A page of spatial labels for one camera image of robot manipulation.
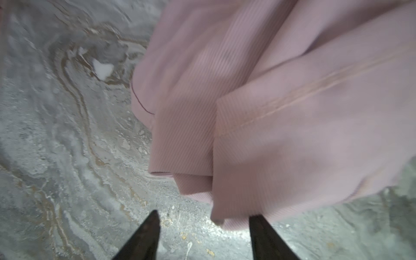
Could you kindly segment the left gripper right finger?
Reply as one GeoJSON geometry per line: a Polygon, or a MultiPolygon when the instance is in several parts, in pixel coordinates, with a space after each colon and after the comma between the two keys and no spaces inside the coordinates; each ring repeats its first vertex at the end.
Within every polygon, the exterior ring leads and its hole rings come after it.
{"type": "Polygon", "coordinates": [[[249,218],[249,230],[254,260],[300,260],[262,215],[249,218]]]}

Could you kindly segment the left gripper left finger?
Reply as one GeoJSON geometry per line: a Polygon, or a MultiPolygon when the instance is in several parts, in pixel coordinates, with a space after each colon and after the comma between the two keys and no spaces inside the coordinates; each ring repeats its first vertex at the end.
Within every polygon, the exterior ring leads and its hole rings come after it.
{"type": "Polygon", "coordinates": [[[112,260],[155,260],[160,230],[158,211],[153,210],[112,260]]]}

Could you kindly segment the light pink cloth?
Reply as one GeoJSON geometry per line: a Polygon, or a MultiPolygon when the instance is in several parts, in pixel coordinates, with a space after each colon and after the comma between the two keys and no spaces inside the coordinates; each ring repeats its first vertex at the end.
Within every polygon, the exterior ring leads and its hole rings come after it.
{"type": "Polygon", "coordinates": [[[416,3],[170,1],[131,94],[149,173],[224,229],[372,195],[416,155],[416,3]]]}

